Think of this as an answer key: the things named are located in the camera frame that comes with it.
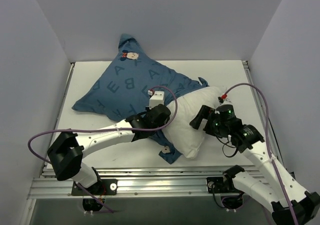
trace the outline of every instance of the black bracket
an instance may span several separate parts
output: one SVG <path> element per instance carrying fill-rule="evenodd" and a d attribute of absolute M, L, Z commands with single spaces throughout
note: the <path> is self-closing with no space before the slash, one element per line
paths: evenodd
<path fill-rule="evenodd" d="M 117 189 L 118 189 L 118 180 L 117 179 L 101 179 L 102 184 L 101 187 L 97 191 L 91 192 L 92 195 L 100 196 L 102 194 L 104 195 L 117 195 Z M 76 185 L 75 182 L 73 182 L 72 190 L 71 190 L 72 196 L 87 196 L 80 187 Z"/>
<path fill-rule="evenodd" d="M 224 183 L 223 176 L 207 177 L 206 184 L 209 194 L 228 194 L 228 193 L 241 193 L 240 190 L 230 190 Z"/>

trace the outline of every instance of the cartoon character print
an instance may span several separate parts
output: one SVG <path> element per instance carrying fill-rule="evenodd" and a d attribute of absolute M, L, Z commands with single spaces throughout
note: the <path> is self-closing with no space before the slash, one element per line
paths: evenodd
<path fill-rule="evenodd" d="M 125 61 L 126 59 L 137 60 L 138 57 L 139 54 L 134 51 L 122 50 L 122 57 L 120 58 L 120 61 Z"/>

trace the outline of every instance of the white pillow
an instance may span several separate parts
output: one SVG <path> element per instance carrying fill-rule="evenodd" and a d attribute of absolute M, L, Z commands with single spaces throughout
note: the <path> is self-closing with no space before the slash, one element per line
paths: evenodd
<path fill-rule="evenodd" d="M 192 128 L 189 123 L 198 114 L 202 105 L 211 108 L 219 106 L 218 97 L 223 91 L 215 86 L 208 86 L 196 91 L 187 93 L 177 99 L 178 111 L 175 119 L 166 128 L 162 129 L 165 137 L 182 153 L 186 158 L 195 158 L 205 138 L 205 132 L 199 128 Z M 167 106 L 171 114 L 175 112 L 175 101 Z"/>

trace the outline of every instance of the gray floor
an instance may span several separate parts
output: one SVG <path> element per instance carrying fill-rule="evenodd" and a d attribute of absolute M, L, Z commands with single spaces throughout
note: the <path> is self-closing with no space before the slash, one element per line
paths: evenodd
<path fill-rule="evenodd" d="M 218 208 L 212 197 L 117 198 L 106 201 L 114 214 L 84 216 L 81 199 L 38 199 L 31 225 L 267 225 L 253 199 L 238 212 Z"/>

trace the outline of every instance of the wire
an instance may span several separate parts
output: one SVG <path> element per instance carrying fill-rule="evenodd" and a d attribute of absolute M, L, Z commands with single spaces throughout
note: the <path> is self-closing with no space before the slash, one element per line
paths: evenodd
<path fill-rule="evenodd" d="M 241 192 L 238 196 L 225 196 L 225 197 L 223 197 L 223 198 L 221 199 L 221 203 L 222 203 L 227 209 L 233 209 L 233 210 L 238 211 L 238 210 L 242 209 L 242 208 L 245 206 L 245 204 L 246 204 L 246 203 L 249 201 L 249 199 L 250 199 L 250 197 L 249 197 L 246 201 L 244 201 L 244 199 L 243 199 L 243 195 L 244 195 L 244 194 L 245 194 L 244 192 Z M 226 206 L 226 204 L 225 204 L 224 202 L 227 202 L 226 200 L 229 200 L 229 199 L 233 199 L 233 200 L 234 200 L 232 204 L 235 204 L 239 199 L 242 199 L 242 205 L 239 206 L 239 207 L 237 207 L 237 208 L 232 208 L 232 205 L 231 205 L 231 206 Z"/>
<path fill-rule="evenodd" d="M 106 189 L 106 185 L 102 185 L 102 187 L 103 187 L 103 193 L 99 196 L 99 199 L 100 199 L 100 201 L 102 202 L 102 197 L 104 196 L 104 197 L 106 197 L 106 193 L 107 193 L 107 189 Z"/>
<path fill-rule="evenodd" d="M 83 202 L 79 201 L 77 203 L 77 208 L 79 209 L 79 211 L 83 214 L 111 214 L 112 212 L 110 212 L 109 210 L 100 210 L 100 211 L 89 211 L 89 210 L 85 210 L 83 207 Z"/>
<path fill-rule="evenodd" d="M 215 193 L 213 192 L 213 190 L 212 190 L 212 194 L 213 194 L 213 200 L 214 200 L 215 204 L 216 204 L 219 208 L 225 209 L 226 207 L 221 206 L 221 205 L 217 202 L 217 199 L 216 199 L 216 196 L 215 196 Z"/>
<path fill-rule="evenodd" d="M 236 148 L 236 147 L 233 146 L 233 145 L 229 145 L 229 143 L 230 143 L 229 139 L 228 139 L 227 142 L 223 142 L 223 141 L 221 141 L 220 138 L 218 138 L 217 136 L 215 136 L 215 137 L 216 137 L 216 139 L 218 139 L 218 141 L 219 141 L 220 143 L 222 143 L 223 145 L 226 145 L 227 147 L 232 148 L 232 149 L 235 149 L 235 148 Z"/>
<path fill-rule="evenodd" d="M 236 87 L 239 87 L 239 86 L 249 86 L 249 87 L 254 88 L 254 89 L 260 94 L 260 96 L 261 96 L 262 99 L 263 99 L 263 102 L 264 102 L 264 105 L 265 105 L 265 129 L 264 129 L 264 130 L 265 130 L 265 144 L 266 144 L 266 150 L 267 150 L 268 156 L 269 156 L 269 158 L 271 159 L 271 157 L 272 157 L 272 151 L 271 151 L 271 145 L 270 145 L 269 136 L 268 136 L 268 133 L 269 133 L 269 132 L 268 132 L 269 108 L 268 108 L 267 99 L 266 99 L 266 97 L 264 96 L 264 94 L 262 93 L 262 91 L 261 91 L 259 88 L 257 88 L 255 85 L 252 85 L 252 84 L 250 84 L 250 83 L 245 83 L 245 82 L 243 82 L 243 83 L 238 83 L 238 84 L 230 87 L 230 88 L 224 93 L 223 97 L 226 98 L 226 97 L 227 97 L 227 94 L 228 94 L 232 89 L 234 89 L 234 88 L 236 88 Z M 276 165 L 276 163 L 275 163 L 274 160 L 271 160 L 271 163 L 272 163 L 272 166 L 273 166 L 273 168 L 274 168 L 275 174 L 276 174 L 276 176 L 277 176 L 277 178 L 278 178 L 278 180 L 279 180 L 280 187 L 281 187 L 281 189 L 282 189 L 282 192 L 283 192 L 283 195 L 284 195 L 284 197 L 285 197 L 285 200 L 286 200 L 286 202 L 288 203 L 288 207 L 289 207 L 290 213 L 291 213 L 291 215 L 292 215 L 292 219 L 293 219 L 294 225 L 299 225 L 298 220 L 297 220 L 297 216 L 296 216 L 296 214 L 295 214 L 294 208 L 293 208 L 293 206 L 292 206 L 292 204 L 291 204 L 291 201 L 290 201 L 290 199 L 289 199 L 288 193 L 287 193 L 287 191 L 286 191 L 284 182 L 283 182 L 283 180 L 282 180 L 282 178 L 281 178 L 281 176 L 280 176 L 280 173 L 279 173 L 279 170 L 278 170 L 278 168 L 277 168 L 277 165 Z"/>
<path fill-rule="evenodd" d="M 33 148 L 31 147 L 31 143 L 34 139 L 41 137 L 43 135 L 46 134 L 54 134 L 54 133 L 104 133 L 104 132 L 115 132 L 115 131 L 139 131 L 139 132 L 155 132 L 155 131 L 159 131 L 161 129 L 164 129 L 165 127 L 169 126 L 171 124 L 171 122 L 175 119 L 177 112 L 178 112 L 178 101 L 177 101 L 177 97 L 175 96 L 174 92 L 172 90 L 170 90 L 169 88 L 167 88 L 166 86 L 154 86 L 152 87 L 150 90 L 153 90 L 155 88 L 162 88 L 167 90 L 173 97 L 174 103 L 175 103 L 175 110 L 173 113 L 172 118 L 163 126 L 157 127 L 157 128 L 129 128 L 129 127 L 119 127 L 119 128 L 107 128 L 107 129 L 96 129 L 96 130 L 83 130 L 83 129 L 54 129 L 54 130 L 48 130 L 48 131 L 43 131 L 40 132 L 36 135 L 34 135 L 33 137 L 31 137 L 27 143 L 28 149 L 29 151 L 36 156 L 37 158 L 47 162 L 48 164 L 51 164 L 51 162 L 46 159 L 45 157 L 37 154 Z M 114 213 L 115 211 L 113 211 L 111 208 L 109 208 L 106 204 L 104 204 L 103 202 L 101 202 L 98 198 L 96 198 L 93 194 L 91 194 L 87 189 L 85 189 L 80 183 L 76 183 L 76 185 L 81 188 L 86 194 L 88 194 L 90 197 L 92 197 L 98 204 L 104 206 L 110 213 Z"/>
<path fill-rule="evenodd" d="M 273 225 L 273 223 L 271 222 L 271 220 L 270 220 L 270 218 L 269 218 L 269 215 L 268 215 L 268 213 L 267 213 L 266 208 L 265 208 L 264 206 L 262 206 L 262 205 L 261 205 L 261 207 L 262 207 L 262 211 L 263 211 L 263 213 L 264 213 L 264 216 L 265 216 L 266 221 L 268 222 L 269 225 Z"/>
<path fill-rule="evenodd" d="M 218 139 L 218 141 L 219 141 L 220 143 L 223 144 L 223 146 L 222 146 L 223 155 L 225 155 L 227 158 L 233 158 L 235 155 L 237 155 L 237 153 L 238 153 L 238 148 L 235 147 L 235 146 L 230 146 L 230 145 L 228 144 L 228 143 L 230 143 L 229 139 L 228 139 L 228 142 L 223 142 L 223 141 L 221 141 L 220 138 L 218 138 L 217 136 L 215 136 L 215 137 L 216 137 L 216 139 Z M 234 153 L 233 153 L 232 155 L 226 155 L 225 149 L 224 149 L 225 146 L 227 146 L 227 147 L 229 147 L 229 148 L 232 148 L 232 149 L 235 149 Z"/>
<path fill-rule="evenodd" d="M 222 146 L 223 155 L 225 155 L 227 158 L 233 158 L 235 155 L 237 155 L 237 153 L 238 153 L 238 151 L 239 151 L 237 147 L 232 147 L 233 149 L 235 149 L 234 153 L 233 153 L 232 155 L 227 155 L 227 154 L 225 153 L 225 150 L 224 150 L 225 146 L 228 146 L 228 145 L 227 145 L 227 144 L 224 144 L 224 145 Z"/>

